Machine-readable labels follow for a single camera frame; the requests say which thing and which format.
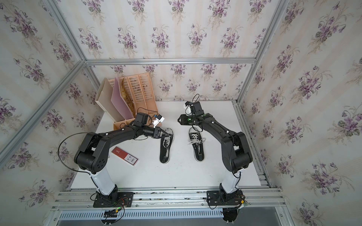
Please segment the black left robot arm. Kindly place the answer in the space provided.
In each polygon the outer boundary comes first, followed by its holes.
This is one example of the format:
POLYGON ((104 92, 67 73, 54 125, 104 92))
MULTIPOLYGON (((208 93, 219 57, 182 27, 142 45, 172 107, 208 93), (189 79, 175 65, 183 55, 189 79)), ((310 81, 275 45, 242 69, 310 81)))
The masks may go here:
POLYGON ((160 127, 153 128, 145 125, 126 125, 107 133, 90 132, 86 134, 74 156, 74 162, 90 175, 97 187, 98 195, 103 199, 114 202, 118 198, 118 188, 106 169, 110 148, 142 135, 155 139, 173 137, 173 134, 160 127))

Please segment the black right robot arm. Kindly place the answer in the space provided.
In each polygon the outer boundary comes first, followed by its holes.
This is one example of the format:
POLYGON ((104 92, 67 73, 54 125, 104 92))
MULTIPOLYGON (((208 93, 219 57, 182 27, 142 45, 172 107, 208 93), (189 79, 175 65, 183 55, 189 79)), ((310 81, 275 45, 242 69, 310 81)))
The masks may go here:
POLYGON ((211 114, 199 116, 182 114, 177 121, 185 126, 198 126, 220 142, 222 162, 231 173, 230 176, 226 176, 222 181, 220 191, 224 194, 235 193, 242 172, 253 161, 246 135, 243 132, 229 130, 221 125, 211 114))

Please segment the black canvas sneaker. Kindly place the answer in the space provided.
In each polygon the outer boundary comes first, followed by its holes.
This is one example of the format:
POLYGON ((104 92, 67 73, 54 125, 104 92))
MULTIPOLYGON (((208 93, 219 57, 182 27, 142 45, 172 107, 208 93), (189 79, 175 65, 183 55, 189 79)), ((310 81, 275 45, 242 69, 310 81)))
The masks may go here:
POLYGON ((201 133, 194 128, 189 129, 189 144, 194 150, 194 157, 198 162, 202 162, 205 158, 203 143, 205 138, 202 138, 201 133))
POLYGON ((173 142, 174 132, 171 128, 166 128, 165 132, 167 135, 161 138, 160 145, 160 156, 159 160, 161 163, 166 164, 169 162, 170 158, 170 149, 173 142))

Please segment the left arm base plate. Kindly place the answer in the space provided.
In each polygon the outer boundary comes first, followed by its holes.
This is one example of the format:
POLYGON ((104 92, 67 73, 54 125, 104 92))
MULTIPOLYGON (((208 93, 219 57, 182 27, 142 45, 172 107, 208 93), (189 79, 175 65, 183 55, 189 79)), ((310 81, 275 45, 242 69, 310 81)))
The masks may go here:
POLYGON ((109 196, 96 192, 93 208, 131 207, 133 196, 133 192, 114 192, 109 196))

